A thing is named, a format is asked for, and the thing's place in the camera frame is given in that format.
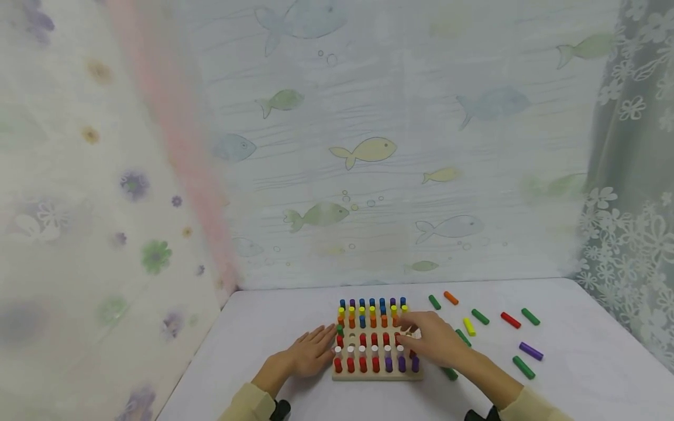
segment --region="beige sleeve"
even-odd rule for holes
[[[501,421],[573,421],[528,387],[499,416]]]
[[[276,402],[257,386],[246,383],[232,398],[232,403],[218,421],[269,421]]]

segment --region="lace curtain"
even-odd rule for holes
[[[674,373],[674,4],[627,0],[595,108],[578,283]]]

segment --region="table surface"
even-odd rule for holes
[[[443,297],[450,291],[460,302]],[[231,296],[177,385],[158,421],[215,421],[232,396],[250,381],[266,357],[288,347],[320,323],[332,323],[341,298],[407,297],[411,311],[432,310],[455,328],[471,317],[473,348],[544,395],[576,420],[671,421],[674,375],[624,330],[575,282],[567,279],[453,282],[241,291]],[[535,327],[520,313],[528,308]],[[470,316],[476,308],[491,323]],[[500,318],[505,311],[519,330]],[[519,351],[520,342],[540,350],[542,362]],[[529,381],[512,363],[519,355],[536,373]],[[331,371],[311,380],[291,379],[278,398],[290,401],[295,421],[463,420],[469,409],[486,415],[491,404],[466,378],[450,382],[422,361],[421,382],[334,382]]]

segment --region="green flower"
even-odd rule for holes
[[[107,298],[98,308],[98,320],[104,326],[115,325],[124,315],[129,303],[122,296]]]
[[[173,252],[166,241],[152,240],[143,247],[143,266],[151,275],[158,275],[169,266]]]

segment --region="orange peg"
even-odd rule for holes
[[[455,306],[459,303],[459,300],[457,300],[453,295],[451,295],[448,291],[445,291],[444,294],[445,298],[447,298],[452,304]]]

